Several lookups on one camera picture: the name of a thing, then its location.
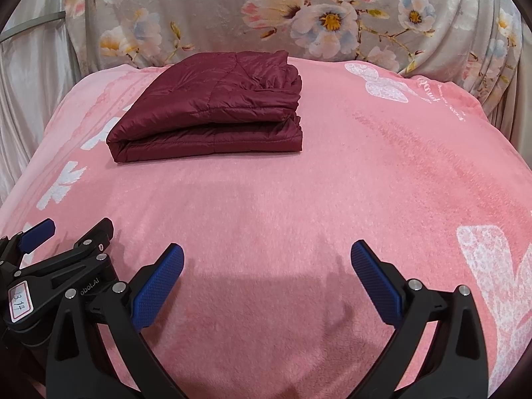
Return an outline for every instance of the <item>pink blanket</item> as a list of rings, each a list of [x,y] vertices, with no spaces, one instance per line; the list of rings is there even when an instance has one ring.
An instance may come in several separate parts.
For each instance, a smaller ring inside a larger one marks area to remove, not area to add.
[[[117,165],[106,136],[164,69],[88,76],[59,106],[0,230],[54,219],[56,236],[27,264],[108,216],[123,280],[182,245],[179,286],[143,334],[192,399],[346,397],[392,333],[349,264],[363,238],[407,278],[472,288],[493,390],[532,336],[532,173],[451,83],[289,63],[303,79],[299,154]]]

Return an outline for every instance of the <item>floral fabric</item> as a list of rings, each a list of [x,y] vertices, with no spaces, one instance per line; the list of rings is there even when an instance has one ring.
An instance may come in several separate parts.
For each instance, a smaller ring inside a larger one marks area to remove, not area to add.
[[[193,52],[287,50],[453,81],[490,114],[522,45],[511,0],[66,0],[84,74]]]

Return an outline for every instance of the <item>white label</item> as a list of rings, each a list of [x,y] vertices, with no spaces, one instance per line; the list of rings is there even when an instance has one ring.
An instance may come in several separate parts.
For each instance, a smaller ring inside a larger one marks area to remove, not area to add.
[[[31,302],[30,289],[28,282],[25,280],[12,287],[7,295],[9,297],[9,311],[11,312],[11,321],[17,322],[33,312],[33,303]]]

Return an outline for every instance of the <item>folded jacket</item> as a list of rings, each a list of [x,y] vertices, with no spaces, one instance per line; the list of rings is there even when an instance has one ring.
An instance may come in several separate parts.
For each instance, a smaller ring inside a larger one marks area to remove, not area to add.
[[[115,162],[301,151],[301,77],[287,57],[203,53],[170,67],[109,133]]]

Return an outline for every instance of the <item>fabric fold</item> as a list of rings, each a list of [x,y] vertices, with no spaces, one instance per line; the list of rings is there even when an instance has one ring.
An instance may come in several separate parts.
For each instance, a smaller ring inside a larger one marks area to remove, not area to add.
[[[107,137],[116,162],[299,152],[301,77],[288,53],[195,54],[163,72]]]

